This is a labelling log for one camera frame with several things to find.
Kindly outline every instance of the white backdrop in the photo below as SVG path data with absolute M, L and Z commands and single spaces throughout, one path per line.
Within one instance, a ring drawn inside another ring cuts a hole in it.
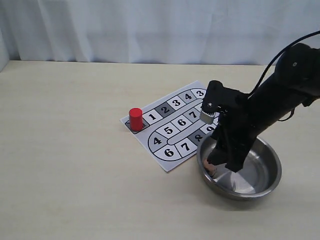
M 13 60 L 264 65 L 320 0 L 0 0 L 0 27 Z

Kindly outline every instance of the table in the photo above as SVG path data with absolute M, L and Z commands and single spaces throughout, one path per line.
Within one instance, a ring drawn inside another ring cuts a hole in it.
M 318 239 L 319 102 L 261 135 L 283 173 L 254 203 L 210 191 L 195 156 L 165 173 L 120 123 L 195 80 L 249 92 L 263 70 L 10 61 L 0 73 L 0 238 Z

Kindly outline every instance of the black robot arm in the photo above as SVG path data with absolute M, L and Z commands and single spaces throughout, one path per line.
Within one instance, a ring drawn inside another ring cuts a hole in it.
M 215 114 L 219 116 L 211 135 L 216 146 L 207 158 L 208 163 L 225 164 L 227 169 L 238 172 L 259 134 L 298 105 L 310 106 L 318 98 L 320 50 L 303 43 L 288 47 L 274 73 L 251 93 L 210 81 L 200 119 L 212 124 Z

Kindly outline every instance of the game board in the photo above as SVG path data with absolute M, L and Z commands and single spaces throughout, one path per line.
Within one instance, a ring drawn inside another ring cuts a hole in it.
M 129 115 L 120 121 L 169 172 L 195 155 L 201 139 L 217 125 L 218 114 L 211 125 L 199 119 L 205 94 L 204 85 L 195 81 L 141 108 L 143 128 L 138 132 L 130 129 Z

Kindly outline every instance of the metal bowl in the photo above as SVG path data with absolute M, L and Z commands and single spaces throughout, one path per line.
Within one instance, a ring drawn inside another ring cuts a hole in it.
M 251 201 L 268 195 L 278 186 L 282 176 L 280 160 L 261 138 L 257 138 L 243 169 L 237 173 L 225 168 L 225 164 L 216 166 L 213 172 L 204 167 L 204 161 L 215 145 L 211 133 L 207 134 L 198 146 L 196 157 L 204 181 L 216 193 L 232 200 Z

